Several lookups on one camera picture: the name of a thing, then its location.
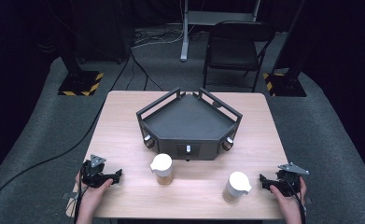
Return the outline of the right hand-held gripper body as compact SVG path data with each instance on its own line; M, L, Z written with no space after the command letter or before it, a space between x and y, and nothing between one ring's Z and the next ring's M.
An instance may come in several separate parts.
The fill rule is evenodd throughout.
M293 162L281 164L276 173L279 181L278 189L285 197L293 196L301 191L300 176L309 175L310 172Z

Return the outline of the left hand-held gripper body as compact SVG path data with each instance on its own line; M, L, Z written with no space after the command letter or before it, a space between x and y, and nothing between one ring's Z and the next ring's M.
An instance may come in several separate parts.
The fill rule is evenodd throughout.
M101 187L106 180L114 180L113 175L104 175L105 158L91 154L88 160L82 164L82 182L91 188Z

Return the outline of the black corner rack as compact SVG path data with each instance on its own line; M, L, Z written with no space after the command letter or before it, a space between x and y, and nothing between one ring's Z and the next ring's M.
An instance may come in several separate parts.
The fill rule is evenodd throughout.
M233 147L243 115L205 89L176 88L136 112L145 146L174 160L211 161Z

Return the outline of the person's left hand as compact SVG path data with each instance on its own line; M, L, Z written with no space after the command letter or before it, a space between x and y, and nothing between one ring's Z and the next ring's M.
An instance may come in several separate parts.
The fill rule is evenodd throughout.
M107 179L99 188L88 187L82 196L80 209L87 213L95 211L100 205L105 191L112 185L112 183L112 179Z

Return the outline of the person's right hand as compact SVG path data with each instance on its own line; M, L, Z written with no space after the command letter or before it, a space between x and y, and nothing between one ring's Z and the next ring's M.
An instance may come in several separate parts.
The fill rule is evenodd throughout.
M300 201L294 197L285 197L279 189L271 185L271 193L278 201L280 211L285 219L300 219L301 218L301 206L305 205L305 194L307 191L306 184L302 177L300 177L301 192L297 194Z

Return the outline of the black stand with striped base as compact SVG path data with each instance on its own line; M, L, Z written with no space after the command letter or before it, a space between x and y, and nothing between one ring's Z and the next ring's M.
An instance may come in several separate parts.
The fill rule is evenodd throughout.
M58 93L67 96L93 95L98 89L104 74L99 71L85 71L79 67L76 57L69 45L69 41L61 28L61 26L64 25L64 22L57 14L54 14L54 18L60 26L58 33L60 46L58 47L58 50L67 70L67 75L59 87Z
M298 39L301 14L306 0L296 0L298 7L288 29L288 34L270 73L265 74L268 92L272 96L305 97L306 93L299 81L304 64L304 48Z

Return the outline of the black folding chair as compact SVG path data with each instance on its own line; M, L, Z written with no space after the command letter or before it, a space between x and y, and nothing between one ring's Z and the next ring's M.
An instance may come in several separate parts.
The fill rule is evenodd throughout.
M257 87L260 70L275 37L275 29L263 21L221 21L209 34L205 59L203 88L207 85L208 69L255 72L250 89Z

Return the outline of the grey metal desk frame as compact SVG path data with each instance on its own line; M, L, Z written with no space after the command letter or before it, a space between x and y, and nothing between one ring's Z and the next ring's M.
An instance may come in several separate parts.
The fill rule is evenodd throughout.
M189 26L204 25L212 26L221 21L256 21L259 13L261 0L255 0L254 9L251 13L237 12L215 12L190 10L189 0L183 0L182 3L182 48L180 61L185 62L188 59L189 52Z

